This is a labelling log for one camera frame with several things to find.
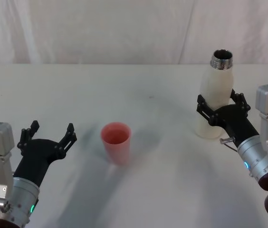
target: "bottle opening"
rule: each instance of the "bottle opening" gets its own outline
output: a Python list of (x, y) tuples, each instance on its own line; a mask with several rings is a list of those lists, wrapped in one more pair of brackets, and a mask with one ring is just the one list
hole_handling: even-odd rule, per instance
[(213, 53), (210, 65), (217, 70), (227, 70), (232, 67), (232, 61), (232, 53), (221, 49)]
[(227, 60), (227, 59), (231, 59), (232, 58), (232, 53), (230, 51), (227, 50), (216, 50), (213, 53), (214, 57), (221, 59), (221, 60)]

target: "white curtain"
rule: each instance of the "white curtain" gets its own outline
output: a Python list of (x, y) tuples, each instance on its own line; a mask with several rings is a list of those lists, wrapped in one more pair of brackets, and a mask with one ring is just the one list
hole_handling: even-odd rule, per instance
[(268, 63), (268, 0), (0, 0), (0, 63)]

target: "tabletop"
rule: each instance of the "tabletop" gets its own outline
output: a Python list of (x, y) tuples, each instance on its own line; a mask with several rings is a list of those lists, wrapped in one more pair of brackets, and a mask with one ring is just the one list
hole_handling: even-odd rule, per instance
[[(51, 164), (28, 228), (268, 228), (267, 192), (236, 152), (194, 134), (206, 65), (0, 65), (0, 122), (15, 143), (38, 120), (35, 138), (78, 141)], [(268, 65), (235, 65), (234, 89), (252, 109)], [(129, 165), (112, 165), (99, 137), (108, 122), (132, 129)], [(21, 160), (12, 150), (11, 165)]]

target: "bottle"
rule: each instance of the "bottle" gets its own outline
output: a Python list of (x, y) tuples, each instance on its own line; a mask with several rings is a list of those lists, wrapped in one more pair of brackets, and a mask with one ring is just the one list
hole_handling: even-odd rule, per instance
[[(200, 94), (207, 105), (216, 110), (229, 104), (232, 88), (232, 53), (224, 49), (216, 50), (202, 77)], [(202, 138), (215, 139), (222, 134), (221, 127), (210, 126), (200, 114), (196, 122), (196, 133)]]

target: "pink cup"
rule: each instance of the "pink cup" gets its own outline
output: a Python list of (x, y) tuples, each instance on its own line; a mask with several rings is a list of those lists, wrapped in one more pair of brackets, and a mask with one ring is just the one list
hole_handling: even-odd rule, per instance
[(124, 123), (112, 122), (100, 133), (105, 149), (116, 165), (126, 165), (130, 157), (131, 129)]

